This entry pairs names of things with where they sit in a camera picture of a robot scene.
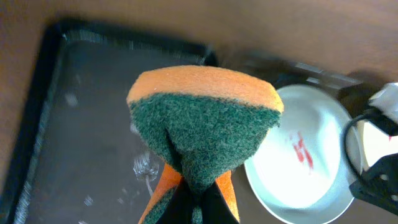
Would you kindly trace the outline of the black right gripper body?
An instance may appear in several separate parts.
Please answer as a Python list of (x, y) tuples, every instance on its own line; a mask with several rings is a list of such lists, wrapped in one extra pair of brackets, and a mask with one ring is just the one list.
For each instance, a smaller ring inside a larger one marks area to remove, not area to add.
[(397, 154), (380, 158), (349, 189), (354, 198), (397, 215)]

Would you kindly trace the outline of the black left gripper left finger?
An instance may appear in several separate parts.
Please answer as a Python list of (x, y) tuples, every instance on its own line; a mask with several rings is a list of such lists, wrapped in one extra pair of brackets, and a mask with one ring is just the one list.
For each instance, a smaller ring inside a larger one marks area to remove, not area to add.
[(192, 224), (195, 206), (192, 192), (185, 179), (182, 179), (157, 224)]

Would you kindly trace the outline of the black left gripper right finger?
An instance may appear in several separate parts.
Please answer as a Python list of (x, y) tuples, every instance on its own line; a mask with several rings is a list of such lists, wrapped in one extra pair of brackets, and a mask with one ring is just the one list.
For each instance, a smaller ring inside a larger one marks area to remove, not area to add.
[(205, 190), (200, 206), (203, 224), (239, 224), (229, 210), (216, 182)]

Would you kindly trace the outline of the grey plate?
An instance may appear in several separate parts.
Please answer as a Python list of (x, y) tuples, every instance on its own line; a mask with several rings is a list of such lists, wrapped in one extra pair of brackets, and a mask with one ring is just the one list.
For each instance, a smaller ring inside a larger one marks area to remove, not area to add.
[(319, 88), (289, 85), (277, 92), (284, 112), (244, 163), (249, 184), (282, 222), (330, 223), (354, 200), (354, 175), (341, 147), (351, 116)]

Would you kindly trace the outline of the orange green sponge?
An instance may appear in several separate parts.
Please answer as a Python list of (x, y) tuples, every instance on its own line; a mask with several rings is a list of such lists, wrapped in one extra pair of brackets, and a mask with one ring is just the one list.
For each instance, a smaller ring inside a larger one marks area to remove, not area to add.
[(239, 222), (231, 173), (279, 125), (275, 88), (225, 68), (182, 65), (140, 74), (126, 101), (132, 130), (165, 163), (140, 222), (157, 223), (182, 179), (196, 201), (192, 223), (203, 223), (201, 198), (214, 182)]

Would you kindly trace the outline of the cream plate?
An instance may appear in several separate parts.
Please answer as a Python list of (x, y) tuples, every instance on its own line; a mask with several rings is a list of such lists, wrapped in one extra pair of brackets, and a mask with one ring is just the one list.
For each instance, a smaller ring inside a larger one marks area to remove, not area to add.
[(381, 157), (397, 154), (398, 136), (390, 136), (369, 121), (360, 121), (357, 125), (362, 140), (361, 166), (367, 171)]

